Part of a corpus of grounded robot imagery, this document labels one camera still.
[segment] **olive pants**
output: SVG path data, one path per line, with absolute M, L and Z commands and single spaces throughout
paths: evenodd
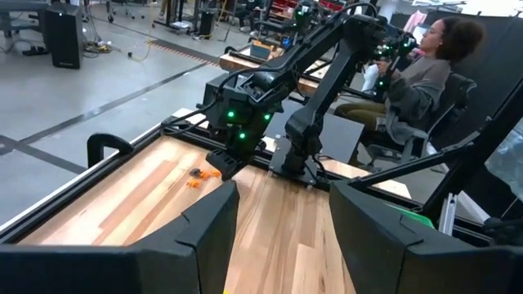
M 334 115 L 350 119 L 353 122 L 362 123 L 364 125 L 363 136 L 366 133 L 377 131 L 378 118 L 385 118 L 385 105 L 378 103 L 347 103 L 339 105 L 334 110 Z M 361 165 L 358 161 L 358 146 L 356 146 L 352 153 L 349 164 L 355 167 Z

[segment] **woman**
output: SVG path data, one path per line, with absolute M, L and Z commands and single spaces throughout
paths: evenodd
M 411 137 L 413 127 L 425 129 L 450 74 L 450 65 L 471 55 L 484 36 L 484 29 L 473 21 L 446 17 L 436 21 L 423 35 L 418 57 L 403 72 L 395 71 L 382 104 L 356 103 L 340 105 L 334 114 L 364 124 L 364 133 L 386 132 L 400 145 Z M 376 61 L 383 75 L 389 66 Z M 351 165 L 358 166 L 357 150 Z

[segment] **black office chair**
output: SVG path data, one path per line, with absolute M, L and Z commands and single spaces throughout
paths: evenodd
M 374 161 L 385 160 L 393 163 L 407 163 L 421 158 L 427 152 L 427 144 L 433 136 L 441 133 L 448 126 L 449 119 L 456 123 L 458 116 L 463 115 L 469 92 L 477 85 L 470 78 L 451 73 L 445 90 L 441 93 L 440 106 L 431 116 L 426 130 L 414 129 L 413 136 L 405 145 L 394 142 L 387 133 L 371 133 L 364 135 L 360 143 L 365 147 L 371 158 L 368 167 L 376 172 Z

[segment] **green object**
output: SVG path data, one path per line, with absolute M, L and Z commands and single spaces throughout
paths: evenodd
M 386 205 L 390 206 L 390 207 L 393 207 L 399 211 L 401 211 L 401 213 L 404 215 L 404 216 L 407 216 L 408 218 L 410 218 L 411 220 L 414 220 L 414 221 L 418 221 L 424 225 L 426 225 L 427 227 L 429 228 L 433 228 L 435 229 L 434 225 L 432 224 L 432 221 L 430 219 L 428 219 L 427 217 L 425 216 L 421 216 L 419 215 L 418 213 L 415 213 L 415 212 L 410 212 L 406 209 L 403 209 L 403 208 L 399 208 L 399 207 L 396 207 L 394 205 L 391 205 L 389 203 L 385 203 Z

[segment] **workbench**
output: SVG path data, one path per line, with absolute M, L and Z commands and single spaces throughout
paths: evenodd
M 180 109 L 173 114 L 188 114 Z M 188 118 L 198 122 L 202 114 Z M 38 245 L 128 245 L 151 234 L 221 184 L 192 188 L 189 171 L 209 170 L 208 150 L 151 128 L 0 227 L 0 240 Z M 274 151 L 277 140 L 265 138 Z M 325 168 L 346 177 L 368 172 L 333 160 Z M 354 293 L 330 216 L 329 194 L 249 166 L 234 178 L 240 194 L 226 290 L 244 293 Z M 393 180 L 377 189 L 410 198 Z
M 241 54 L 244 54 L 246 56 L 250 56 L 251 54 L 251 47 L 250 46 L 247 46 L 243 49 L 240 49 L 239 50 L 239 53 Z M 270 56 L 269 56 L 269 59 L 272 59 L 272 58 L 275 58 L 277 56 L 280 56 L 281 54 L 283 54 L 283 49 L 282 48 L 278 48 L 274 51 L 271 52 Z M 317 60 L 313 65 L 311 65 L 309 67 L 309 69 L 313 69 L 313 68 L 316 68 L 318 66 L 321 66 L 323 63 L 325 63 L 325 61 L 323 60 Z M 220 60 L 219 60 L 219 65 L 222 69 L 228 71 L 228 72 L 234 72 L 236 70 L 240 70 L 240 69 L 252 69 L 252 68 L 256 68 L 258 66 L 260 66 L 258 63 L 255 63 L 255 62 L 252 62 L 252 61 L 249 61 L 249 60 L 245 60 L 245 59 L 242 59 L 242 58 L 239 58 L 239 57 L 234 57 L 234 56 L 231 56 L 229 53 L 226 53 L 222 56 L 220 56 Z M 325 75 L 325 73 L 327 73 L 327 70 L 329 70 L 329 65 L 323 67 L 322 69 L 319 69 L 318 71 L 314 72 L 311 74 L 312 77 L 315 77 L 315 78 L 323 78 L 323 76 Z M 314 81 L 311 81 L 309 79 L 306 79 L 306 78 L 300 78 L 300 81 L 298 83 L 298 90 L 305 94 L 305 95 L 312 95 L 314 94 L 314 92 L 316 91 L 316 88 L 318 87 L 318 83 L 317 82 L 314 82 Z

